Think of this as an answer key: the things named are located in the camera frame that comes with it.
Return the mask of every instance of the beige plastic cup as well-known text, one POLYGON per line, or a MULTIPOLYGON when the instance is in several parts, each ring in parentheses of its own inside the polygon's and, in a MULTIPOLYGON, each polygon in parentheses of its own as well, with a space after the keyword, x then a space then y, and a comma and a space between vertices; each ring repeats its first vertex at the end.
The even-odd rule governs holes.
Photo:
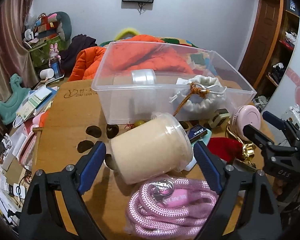
POLYGON ((171 114, 154 119, 110 140, 108 151, 126 184, 171 170, 183 170, 193 158, 189 138, 171 114))

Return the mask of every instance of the teal dinosaur toy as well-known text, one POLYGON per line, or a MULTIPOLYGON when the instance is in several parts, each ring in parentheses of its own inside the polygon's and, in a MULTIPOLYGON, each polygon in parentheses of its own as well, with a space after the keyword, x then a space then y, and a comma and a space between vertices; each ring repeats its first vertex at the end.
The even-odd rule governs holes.
POLYGON ((21 83, 22 78, 18 74, 13 74, 10 78, 12 95, 7 102, 0 101, 0 117, 5 125, 14 121, 16 111, 31 90, 30 88, 22 88, 21 83))

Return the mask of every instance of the orange puffer jacket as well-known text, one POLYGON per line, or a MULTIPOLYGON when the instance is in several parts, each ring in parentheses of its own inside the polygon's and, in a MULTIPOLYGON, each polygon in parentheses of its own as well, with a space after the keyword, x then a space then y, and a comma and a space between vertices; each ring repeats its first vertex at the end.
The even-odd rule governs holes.
MULTIPOLYGON (((163 42, 159 38, 149 35, 137 35, 131 39, 123 41, 148 41, 148 42, 163 42)), ((131 71, 135 69, 153 69, 159 71, 172 71, 193 73, 187 62, 178 55, 171 47, 163 50, 156 50, 156 45, 130 44, 129 46, 117 46, 111 57, 115 62, 111 66, 112 71, 131 71)), ((99 64, 103 58, 106 48, 92 47, 82 50, 78 56, 68 81, 93 79, 99 64)))

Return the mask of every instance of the blue gripper pad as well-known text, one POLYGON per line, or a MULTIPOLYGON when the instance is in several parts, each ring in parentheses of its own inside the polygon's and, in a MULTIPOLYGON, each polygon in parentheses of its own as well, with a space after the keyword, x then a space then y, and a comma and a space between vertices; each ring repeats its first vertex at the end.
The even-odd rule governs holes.
POLYGON ((264 111, 262 117, 265 121, 267 121, 269 124, 272 124, 275 128, 279 130, 285 129, 284 121, 276 117, 274 114, 271 114, 268 111, 264 111))
POLYGON ((103 142, 97 142, 88 153, 88 155, 90 154, 92 154, 92 157, 84 167, 80 176, 80 186, 78 188, 80 195, 83 195, 83 193, 91 189, 93 181, 106 157, 106 145, 103 142))
POLYGON ((224 163, 218 156, 213 155, 202 141, 194 144, 193 154, 209 187, 220 195, 226 183, 224 163))

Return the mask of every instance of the roll of clear tape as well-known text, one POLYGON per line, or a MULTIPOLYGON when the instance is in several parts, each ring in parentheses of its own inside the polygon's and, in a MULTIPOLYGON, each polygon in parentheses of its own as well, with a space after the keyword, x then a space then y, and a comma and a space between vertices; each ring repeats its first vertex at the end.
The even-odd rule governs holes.
MULTIPOLYGON (((153 69, 138 69, 131 71, 134 85, 154 85, 156 76, 153 69)), ((153 88, 140 88, 134 92, 135 114, 151 114, 155 110, 156 90, 153 88)))

